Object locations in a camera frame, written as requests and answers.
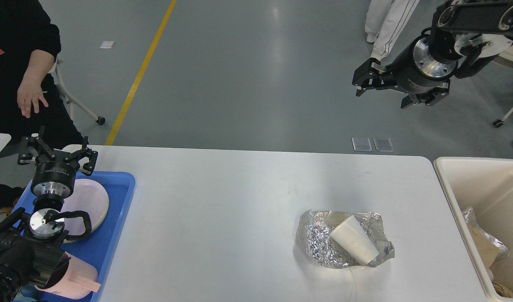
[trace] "white bin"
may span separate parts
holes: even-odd
[[[473,207],[480,227],[508,247],[508,258],[491,268],[495,281],[513,291],[513,160],[439,157],[434,166],[488,298],[513,302],[493,289],[461,214]]]

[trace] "person's hand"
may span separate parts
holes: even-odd
[[[40,111],[39,101],[41,101],[45,107],[48,107],[48,102],[44,99],[44,94],[42,93],[40,84],[24,78],[18,88],[16,98],[16,102],[18,103],[18,107],[20,108],[22,115],[26,118],[31,117],[31,104],[33,104],[34,112],[38,113]]]

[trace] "chair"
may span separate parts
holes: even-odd
[[[57,83],[55,84],[57,86],[57,89],[59,90],[59,94],[61,95],[61,98],[64,99],[67,102],[68,105],[68,114],[70,115],[70,118],[74,120],[74,104],[76,104],[78,107],[80,107],[83,111],[88,113],[94,121],[98,125],[103,125],[106,122],[106,119],[104,117],[100,117],[96,115],[92,110],[90,110],[86,105],[84,105],[82,102],[80,102],[75,96],[73,96],[65,86],[65,82],[63,82],[63,76],[61,72],[61,63],[63,63],[63,60],[61,57],[57,57],[55,60],[55,63],[50,69],[49,73],[54,74],[55,78],[57,79]]]

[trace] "white pants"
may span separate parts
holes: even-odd
[[[371,57],[381,61],[389,55],[418,3],[419,0],[371,0],[364,25],[367,33],[378,35]]]

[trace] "chair wheel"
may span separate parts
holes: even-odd
[[[502,122],[500,119],[496,120],[493,122],[493,126],[495,128],[499,128],[500,126],[502,126],[504,124],[504,122]]]

